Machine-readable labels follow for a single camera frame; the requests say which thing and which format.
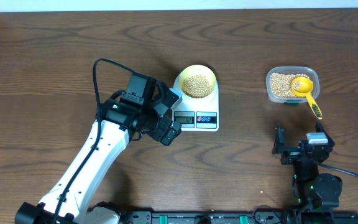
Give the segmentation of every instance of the plastic container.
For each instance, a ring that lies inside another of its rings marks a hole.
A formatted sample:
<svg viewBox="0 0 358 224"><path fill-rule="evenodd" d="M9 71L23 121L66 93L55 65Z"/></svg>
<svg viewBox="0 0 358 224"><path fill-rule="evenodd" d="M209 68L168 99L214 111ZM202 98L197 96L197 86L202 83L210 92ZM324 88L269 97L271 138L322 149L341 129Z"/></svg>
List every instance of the plastic container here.
<svg viewBox="0 0 358 224"><path fill-rule="evenodd" d="M271 102L274 103L306 103L308 100L306 98L287 98L287 97L279 97L274 95L272 92L272 88L270 86L270 76L273 73L280 73L284 75L291 75L291 74L305 74L310 77L310 80L313 82L313 90L311 91L311 95L314 99L320 94L320 83L318 81L317 73L308 67L298 67L298 66L282 66L282 67L275 67L268 72L266 76L266 89L268 98Z"/></svg>

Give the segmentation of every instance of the scale control panel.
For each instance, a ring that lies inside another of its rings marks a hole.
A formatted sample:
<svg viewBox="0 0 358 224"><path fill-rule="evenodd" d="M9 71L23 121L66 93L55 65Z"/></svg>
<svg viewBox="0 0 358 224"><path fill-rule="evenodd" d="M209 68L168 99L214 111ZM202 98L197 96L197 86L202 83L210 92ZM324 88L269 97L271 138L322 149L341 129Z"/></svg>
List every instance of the scale control panel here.
<svg viewBox="0 0 358 224"><path fill-rule="evenodd" d="M217 112L207 111L175 111L174 120L181 123L181 128L195 129L194 131L202 131L202 129L217 129L218 114Z"/></svg>

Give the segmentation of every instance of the bowl of beans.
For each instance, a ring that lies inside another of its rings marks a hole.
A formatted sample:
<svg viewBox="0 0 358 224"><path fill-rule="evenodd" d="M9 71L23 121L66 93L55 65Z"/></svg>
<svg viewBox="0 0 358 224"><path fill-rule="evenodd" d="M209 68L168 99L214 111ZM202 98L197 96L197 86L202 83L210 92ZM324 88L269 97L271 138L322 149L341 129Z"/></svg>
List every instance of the bowl of beans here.
<svg viewBox="0 0 358 224"><path fill-rule="evenodd" d="M208 67L192 65L181 72L179 85L182 92L190 98L206 98L216 89L216 77Z"/></svg>
<svg viewBox="0 0 358 224"><path fill-rule="evenodd" d="M291 91L294 78L305 77L313 82L311 95L314 99L320 94L317 73L308 67L284 66L275 67L266 76L268 98L274 103L305 103L307 99L295 96Z"/></svg>

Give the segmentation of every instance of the spoon handle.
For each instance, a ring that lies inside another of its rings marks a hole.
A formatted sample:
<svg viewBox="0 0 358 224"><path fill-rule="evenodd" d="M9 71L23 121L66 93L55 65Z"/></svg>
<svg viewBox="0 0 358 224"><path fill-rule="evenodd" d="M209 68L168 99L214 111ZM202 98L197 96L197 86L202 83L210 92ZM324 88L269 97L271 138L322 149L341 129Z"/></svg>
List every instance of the spoon handle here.
<svg viewBox="0 0 358 224"><path fill-rule="evenodd" d="M309 103L310 108L313 111L314 115L316 115L316 117L318 119L322 119L323 114L322 114L320 108L318 107L317 103L315 102L315 100L311 96L311 93L306 94L306 99L308 100L308 103Z"/></svg>

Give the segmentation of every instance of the green tape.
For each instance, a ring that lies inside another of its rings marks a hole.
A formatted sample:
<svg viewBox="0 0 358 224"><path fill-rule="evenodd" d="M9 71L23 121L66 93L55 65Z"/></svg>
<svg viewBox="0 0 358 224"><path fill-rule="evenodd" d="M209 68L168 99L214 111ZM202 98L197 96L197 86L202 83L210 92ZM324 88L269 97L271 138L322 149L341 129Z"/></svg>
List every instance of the green tape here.
<svg viewBox="0 0 358 224"><path fill-rule="evenodd" d="M248 216L240 216L240 224L248 224Z"/></svg>
<svg viewBox="0 0 358 224"><path fill-rule="evenodd" d="M168 215L160 215L160 224L168 224Z"/></svg>

